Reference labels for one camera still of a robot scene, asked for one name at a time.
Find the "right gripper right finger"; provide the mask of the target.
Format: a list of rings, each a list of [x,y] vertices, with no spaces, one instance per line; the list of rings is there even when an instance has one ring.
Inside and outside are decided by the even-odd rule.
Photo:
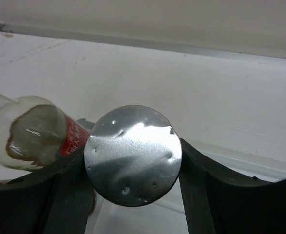
[[[190,234],[286,234],[286,179],[236,172],[181,140],[181,195]]]

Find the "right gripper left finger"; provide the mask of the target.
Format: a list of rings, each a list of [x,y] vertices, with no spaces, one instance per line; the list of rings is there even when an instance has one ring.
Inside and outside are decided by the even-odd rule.
[[[83,234],[92,198],[80,148],[0,184],[0,234]]]

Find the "black cap soy sauce bottle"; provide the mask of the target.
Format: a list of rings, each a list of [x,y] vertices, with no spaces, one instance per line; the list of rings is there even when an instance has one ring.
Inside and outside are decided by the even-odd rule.
[[[0,165],[33,172],[85,145],[90,132],[49,100],[0,94]]]

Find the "grey cap white shaker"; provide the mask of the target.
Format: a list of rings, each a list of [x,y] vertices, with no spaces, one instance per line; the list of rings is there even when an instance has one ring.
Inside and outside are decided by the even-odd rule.
[[[93,188],[104,199],[139,207],[159,200],[174,186],[182,146],[164,115],[146,106],[126,105],[95,123],[84,162]]]

